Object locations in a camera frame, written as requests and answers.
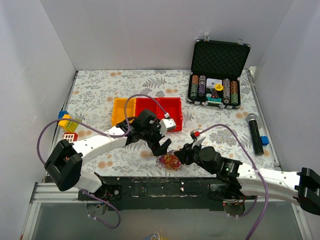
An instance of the red tray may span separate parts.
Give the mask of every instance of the red tray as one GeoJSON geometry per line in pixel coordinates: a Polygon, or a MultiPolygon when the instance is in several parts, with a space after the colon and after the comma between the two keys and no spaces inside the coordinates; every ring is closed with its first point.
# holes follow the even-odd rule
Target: red tray
{"type": "Polygon", "coordinates": [[[161,109],[158,109],[158,104],[156,104],[152,99],[137,98],[135,102],[135,116],[139,116],[139,114],[145,109],[152,111],[156,116],[158,116],[159,111],[161,111],[161,109]]]}
{"type": "MultiPolygon", "coordinates": [[[[170,117],[175,121],[176,127],[170,132],[179,132],[182,130],[182,110],[181,110],[181,99],[180,97],[159,97],[155,99],[161,104],[166,110],[170,117]]],[[[137,98],[135,105],[135,115],[138,116],[144,109],[149,109],[154,112],[158,119],[165,117],[163,111],[159,106],[150,98],[137,98]]]]}

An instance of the tangled rubber bands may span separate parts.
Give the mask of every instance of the tangled rubber bands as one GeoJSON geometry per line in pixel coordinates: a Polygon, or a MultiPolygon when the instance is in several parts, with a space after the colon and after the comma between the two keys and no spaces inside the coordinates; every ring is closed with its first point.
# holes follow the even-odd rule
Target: tangled rubber bands
{"type": "Polygon", "coordinates": [[[160,156],[156,160],[157,166],[162,169],[178,171],[182,168],[179,159],[174,155],[174,151],[169,151],[168,154],[160,156]]]}

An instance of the open case lid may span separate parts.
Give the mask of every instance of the open case lid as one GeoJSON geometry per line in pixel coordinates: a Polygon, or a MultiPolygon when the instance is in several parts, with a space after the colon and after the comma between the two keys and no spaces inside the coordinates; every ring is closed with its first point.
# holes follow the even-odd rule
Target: open case lid
{"type": "Polygon", "coordinates": [[[237,78],[244,69],[249,44],[198,39],[194,44],[191,71],[221,78],[237,78]]]}

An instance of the black bracket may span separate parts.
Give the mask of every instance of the black bracket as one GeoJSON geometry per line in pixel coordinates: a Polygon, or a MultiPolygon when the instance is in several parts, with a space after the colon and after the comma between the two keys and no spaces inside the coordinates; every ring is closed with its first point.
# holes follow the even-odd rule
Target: black bracket
{"type": "MultiPolygon", "coordinates": [[[[103,184],[98,191],[93,193],[94,196],[105,201],[120,201],[122,194],[122,186],[120,184],[103,184]]],[[[79,191],[78,200],[92,201],[93,199],[79,191]]]]}
{"type": "Polygon", "coordinates": [[[303,210],[320,215],[320,176],[310,168],[303,167],[300,176],[298,191],[298,202],[303,210]]]}
{"type": "Polygon", "coordinates": [[[80,179],[82,153],[77,153],[72,146],[66,139],[59,141],[44,164],[60,191],[72,188],[80,179]]]}

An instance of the blue block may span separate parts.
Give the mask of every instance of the blue block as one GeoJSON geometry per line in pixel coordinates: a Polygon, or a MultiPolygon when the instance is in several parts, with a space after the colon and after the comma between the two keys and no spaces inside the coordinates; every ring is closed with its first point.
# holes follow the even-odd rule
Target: blue block
{"type": "Polygon", "coordinates": [[[58,115],[58,119],[62,119],[65,114],[69,114],[67,111],[60,111],[58,115]]]}
{"type": "Polygon", "coordinates": [[[263,146],[267,146],[269,144],[269,140],[267,136],[261,136],[261,141],[263,146]]]}

